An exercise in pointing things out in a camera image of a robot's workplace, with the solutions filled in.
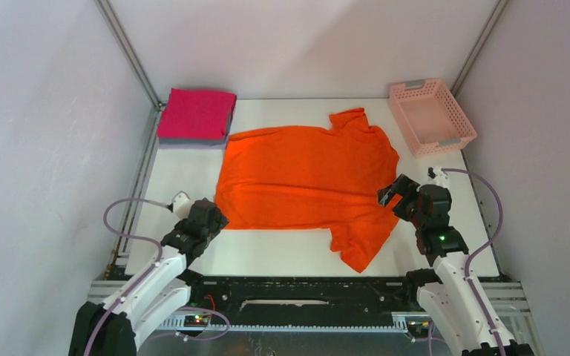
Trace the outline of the orange t shirt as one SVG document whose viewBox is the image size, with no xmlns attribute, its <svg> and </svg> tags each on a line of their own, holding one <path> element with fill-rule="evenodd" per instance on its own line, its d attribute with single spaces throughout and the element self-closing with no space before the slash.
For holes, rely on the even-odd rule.
<svg viewBox="0 0 570 356">
<path fill-rule="evenodd" d="M 400 157 L 363 108 L 329 120 L 233 134 L 214 199 L 232 230 L 327 229 L 330 250 L 360 273 L 397 226 L 377 193 Z"/>
</svg>

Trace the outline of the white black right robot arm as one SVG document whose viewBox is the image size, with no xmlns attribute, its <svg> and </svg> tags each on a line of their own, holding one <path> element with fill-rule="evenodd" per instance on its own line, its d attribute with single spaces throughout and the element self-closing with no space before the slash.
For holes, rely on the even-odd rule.
<svg viewBox="0 0 570 356">
<path fill-rule="evenodd" d="M 430 182 L 417 183 L 404 174 L 377 193 L 386 207 L 394 197 L 393 213 L 415 228 L 419 253 L 428 268 L 409 271 L 403 303 L 424 309 L 454 355 L 532 355 L 506 328 L 471 268 L 474 256 L 450 224 L 452 197 L 444 171 L 431 170 Z"/>
</svg>

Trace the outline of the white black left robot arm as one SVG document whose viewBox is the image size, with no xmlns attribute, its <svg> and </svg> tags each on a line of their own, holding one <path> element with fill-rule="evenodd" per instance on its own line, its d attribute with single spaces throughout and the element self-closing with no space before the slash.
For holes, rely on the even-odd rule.
<svg viewBox="0 0 570 356">
<path fill-rule="evenodd" d="M 180 276 L 229 221 L 214 202 L 192 200 L 185 192 L 169 204 L 157 205 L 179 221 L 161 240 L 144 238 L 155 247 L 144 269 L 101 303 L 87 301 L 79 308 L 69 355 L 136 355 L 172 313 L 202 305 L 205 289 Z"/>
</svg>

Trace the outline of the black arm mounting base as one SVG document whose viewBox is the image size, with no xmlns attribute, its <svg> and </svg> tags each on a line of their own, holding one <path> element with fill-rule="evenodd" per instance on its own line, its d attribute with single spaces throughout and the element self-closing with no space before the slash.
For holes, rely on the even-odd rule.
<svg viewBox="0 0 570 356">
<path fill-rule="evenodd" d="M 213 306 L 234 327 L 380 329 L 422 316 L 399 277 L 219 277 L 192 286 L 190 304 Z"/>
</svg>

